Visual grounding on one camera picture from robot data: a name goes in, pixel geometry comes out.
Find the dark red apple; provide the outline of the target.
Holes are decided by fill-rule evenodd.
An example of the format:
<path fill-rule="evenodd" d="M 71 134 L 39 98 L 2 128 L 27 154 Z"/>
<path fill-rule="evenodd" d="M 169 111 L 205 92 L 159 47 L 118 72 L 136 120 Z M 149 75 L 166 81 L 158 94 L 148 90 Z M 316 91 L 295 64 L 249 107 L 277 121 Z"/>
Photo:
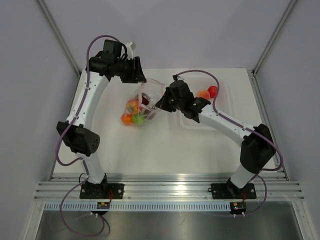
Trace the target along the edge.
<path fill-rule="evenodd" d="M 145 106 L 150 106 L 151 104 L 152 104 L 152 99 L 151 99 L 151 97 L 148 95 L 148 94 L 146 94 L 146 93 L 142 93 L 141 94 L 141 98 L 142 98 L 142 104 L 143 105 L 145 105 Z"/>

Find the dark purple fruit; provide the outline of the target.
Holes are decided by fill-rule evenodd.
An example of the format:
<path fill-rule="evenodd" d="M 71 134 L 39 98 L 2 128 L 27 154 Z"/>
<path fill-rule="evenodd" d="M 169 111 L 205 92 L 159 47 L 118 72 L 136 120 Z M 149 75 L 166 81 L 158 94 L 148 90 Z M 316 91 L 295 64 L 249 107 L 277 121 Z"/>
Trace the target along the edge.
<path fill-rule="evenodd" d="M 156 116 L 157 112 L 148 111 L 144 114 L 146 120 L 152 120 Z"/>

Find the clear zip top bag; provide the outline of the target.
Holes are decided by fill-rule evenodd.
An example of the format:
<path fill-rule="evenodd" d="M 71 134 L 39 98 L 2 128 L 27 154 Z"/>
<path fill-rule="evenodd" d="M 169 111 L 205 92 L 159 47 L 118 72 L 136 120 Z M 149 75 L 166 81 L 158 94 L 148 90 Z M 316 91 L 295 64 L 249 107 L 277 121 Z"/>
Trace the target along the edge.
<path fill-rule="evenodd" d="M 120 118 L 125 126 L 142 126 L 152 120 L 160 111 L 156 103 L 165 92 L 165 84 L 153 78 L 147 78 L 127 99 Z"/>

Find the white radish with leaves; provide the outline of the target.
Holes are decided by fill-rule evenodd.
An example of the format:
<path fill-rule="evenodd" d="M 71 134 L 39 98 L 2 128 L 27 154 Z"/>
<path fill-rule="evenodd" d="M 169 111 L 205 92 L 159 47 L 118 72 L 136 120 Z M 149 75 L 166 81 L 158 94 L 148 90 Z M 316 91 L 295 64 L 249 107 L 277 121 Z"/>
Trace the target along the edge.
<path fill-rule="evenodd" d="M 145 124 L 147 121 L 147 117 L 144 114 L 133 114 L 132 115 L 132 123 L 137 126 L 141 126 Z"/>

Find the orange carrot with green top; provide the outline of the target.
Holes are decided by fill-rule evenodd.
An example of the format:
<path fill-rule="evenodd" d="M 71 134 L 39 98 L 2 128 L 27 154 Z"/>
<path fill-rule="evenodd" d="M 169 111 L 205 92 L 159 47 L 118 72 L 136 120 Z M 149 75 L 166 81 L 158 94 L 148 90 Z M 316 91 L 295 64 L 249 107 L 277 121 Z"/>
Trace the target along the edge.
<path fill-rule="evenodd" d="M 134 122 L 133 122 L 133 115 L 132 114 L 128 114 L 128 113 L 124 113 L 122 116 L 121 116 L 121 121 L 124 125 L 126 126 L 130 126 L 130 125 L 133 125 Z"/>

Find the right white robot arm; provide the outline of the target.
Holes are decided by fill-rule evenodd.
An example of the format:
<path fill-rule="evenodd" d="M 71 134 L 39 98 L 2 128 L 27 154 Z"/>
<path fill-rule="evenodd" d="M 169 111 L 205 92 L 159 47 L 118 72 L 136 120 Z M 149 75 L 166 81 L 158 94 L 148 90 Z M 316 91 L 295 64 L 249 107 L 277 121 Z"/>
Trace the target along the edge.
<path fill-rule="evenodd" d="M 219 112 L 209 100 L 194 97 L 183 80 L 174 81 L 166 87 L 156 107 L 170 113 L 180 111 L 187 119 L 214 128 L 240 146 L 240 165 L 223 188 L 232 198 L 239 198 L 245 192 L 245 186 L 276 153 L 266 125 L 244 126 Z"/>

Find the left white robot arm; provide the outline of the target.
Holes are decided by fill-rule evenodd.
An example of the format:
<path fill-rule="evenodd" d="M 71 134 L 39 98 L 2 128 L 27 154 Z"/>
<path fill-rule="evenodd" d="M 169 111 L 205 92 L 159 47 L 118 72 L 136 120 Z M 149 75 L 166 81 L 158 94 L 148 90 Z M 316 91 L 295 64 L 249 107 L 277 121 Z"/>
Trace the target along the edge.
<path fill-rule="evenodd" d="M 123 83 L 145 83 L 141 61 L 134 56 L 135 43 L 122 43 L 114 37 L 104 36 L 103 49 L 90 56 L 86 51 L 85 78 L 78 99 L 65 121 L 57 123 L 59 139 L 55 159 L 63 167 L 78 161 L 82 163 L 85 180 L 80 184 L 82 199 L 103 199 L 110 191 L 97 150 L 100 136 L 92 131 L 94 114 L 102 93 L 113 77 Z"/>

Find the peach fruit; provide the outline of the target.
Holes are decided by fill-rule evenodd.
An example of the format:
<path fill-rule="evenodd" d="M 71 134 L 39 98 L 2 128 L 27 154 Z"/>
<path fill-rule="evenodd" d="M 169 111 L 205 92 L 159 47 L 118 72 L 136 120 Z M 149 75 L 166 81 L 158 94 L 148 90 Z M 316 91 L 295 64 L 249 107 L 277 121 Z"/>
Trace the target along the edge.
<path fill-rule="evenodd" d="M 198 98 L 203 98 L 203 99 L 206 99 L 206 100 L 210 100 L 211 99 L 210 93 L 205 89 L 204 90 L 199 90 L 197 92 L 196 96 Z"/>

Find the red tomato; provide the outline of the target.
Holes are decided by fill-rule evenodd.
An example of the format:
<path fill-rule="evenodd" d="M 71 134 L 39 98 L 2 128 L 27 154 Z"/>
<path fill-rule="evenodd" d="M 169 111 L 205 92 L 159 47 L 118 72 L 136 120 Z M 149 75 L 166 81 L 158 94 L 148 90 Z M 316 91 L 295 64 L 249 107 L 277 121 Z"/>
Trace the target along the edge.
<path fill-rule="evenodd" d="M 217 96 L 217 94 L 218 94 L 218 87 L 212 85 L 212 86 L 210 86 L 210 87 L 207 89 L 207 91 L 208 91 L 208 93 L 209 93 L 209 97 L 210 97 L 211 99 L 214 99 L 214 98 Z"/>

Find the left circuit board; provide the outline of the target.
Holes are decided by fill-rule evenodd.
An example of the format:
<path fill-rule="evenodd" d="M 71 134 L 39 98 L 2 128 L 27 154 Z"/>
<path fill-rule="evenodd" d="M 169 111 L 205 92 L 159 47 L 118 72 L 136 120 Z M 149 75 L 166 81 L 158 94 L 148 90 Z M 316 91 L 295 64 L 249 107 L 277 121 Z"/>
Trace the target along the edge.
<path fill-rule="evenodd" d="M 98 202 L 97 209 L 109 209 L 111 203 L 110 202 Z"/>

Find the circuit board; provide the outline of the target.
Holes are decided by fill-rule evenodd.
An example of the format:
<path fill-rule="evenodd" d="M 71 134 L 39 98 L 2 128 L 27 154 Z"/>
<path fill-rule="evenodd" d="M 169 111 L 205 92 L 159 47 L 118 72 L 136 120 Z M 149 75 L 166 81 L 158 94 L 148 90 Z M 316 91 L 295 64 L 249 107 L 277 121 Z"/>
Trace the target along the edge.
<path fill-rule="evenodd" d="M 98 202 L 97 209 L 109 209 L 111 203 L 110 202 Z"/>
<path fill-rule="evenodd" d="M 247 208 L 246 202 L 233 202 L 231 206 L 234 211 L 246 211 Z"/>

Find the right circuit board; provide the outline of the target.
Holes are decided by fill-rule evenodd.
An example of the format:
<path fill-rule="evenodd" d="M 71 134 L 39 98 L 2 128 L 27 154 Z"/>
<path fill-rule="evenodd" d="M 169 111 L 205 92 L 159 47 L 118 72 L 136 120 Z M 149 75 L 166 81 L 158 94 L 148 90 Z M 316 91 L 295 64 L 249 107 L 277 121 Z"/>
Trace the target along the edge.
<path fill-rule="evenodd" d="M 246 211 L 247 208 L 246 202 L 233 202 L 231 206 L 234 211 Z"/>

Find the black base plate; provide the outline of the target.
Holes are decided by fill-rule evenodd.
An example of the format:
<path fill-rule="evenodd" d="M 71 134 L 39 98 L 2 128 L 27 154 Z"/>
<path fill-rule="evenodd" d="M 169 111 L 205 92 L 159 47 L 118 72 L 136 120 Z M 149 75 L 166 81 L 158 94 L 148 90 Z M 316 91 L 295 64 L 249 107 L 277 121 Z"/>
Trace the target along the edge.
<path fill-rule="evenodd" d="M 93 200 L 93 199 L 116 199 L 123 198 L 124 184 L 122 183 L 100 183 L 93 184 L 85 182 L 81 185 L 79 194 L 80 199 Z"/>
<path fill-rule="evenodd" d="M 254 200 L 257 198 L 253 183 L 237 188 L 231 183 L 212 183 L 207 189 L 213 200 Z"/>

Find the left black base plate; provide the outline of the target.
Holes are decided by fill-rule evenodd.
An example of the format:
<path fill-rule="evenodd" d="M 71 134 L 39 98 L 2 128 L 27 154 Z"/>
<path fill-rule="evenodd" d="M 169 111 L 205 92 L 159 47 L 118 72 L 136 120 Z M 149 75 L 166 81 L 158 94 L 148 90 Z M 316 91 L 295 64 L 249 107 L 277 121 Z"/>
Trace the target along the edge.
<path fill-rule="evenodd" d="M 81 185 L 79 194 L 80 199 L 93 200 L 93 199 L 116 199 L 123 198 L 124 184 L 122 183 L 100 183 L 93 184 L 85 182 Z"/>

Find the aluminium rail frame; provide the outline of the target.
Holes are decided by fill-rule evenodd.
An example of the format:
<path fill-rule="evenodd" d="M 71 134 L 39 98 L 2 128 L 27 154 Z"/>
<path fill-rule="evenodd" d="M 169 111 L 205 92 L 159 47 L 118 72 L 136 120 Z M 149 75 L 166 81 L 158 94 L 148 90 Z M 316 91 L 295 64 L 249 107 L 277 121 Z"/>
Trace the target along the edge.
<path fill-rule="evenodd" d="M 231 176 L 229 172 L 219 173 L 108 173 L 110 183 L 124 185 L 124 202 L 211 202 L 208 188 L 212 183 L 224 183 Z M 257 200 L 267 194 L 269 202 L 305 200 L 301 185 L 289 180 L 284 170 L 263 172 L 264 183 L 254 180 Z M 80 188 L 79 176 L 73 172 L 54 172 L 47 181 L 41 181 L 33 199 L 35 201 L 58 201 L 68 193 L 68 200 L 78 200 Z"/>

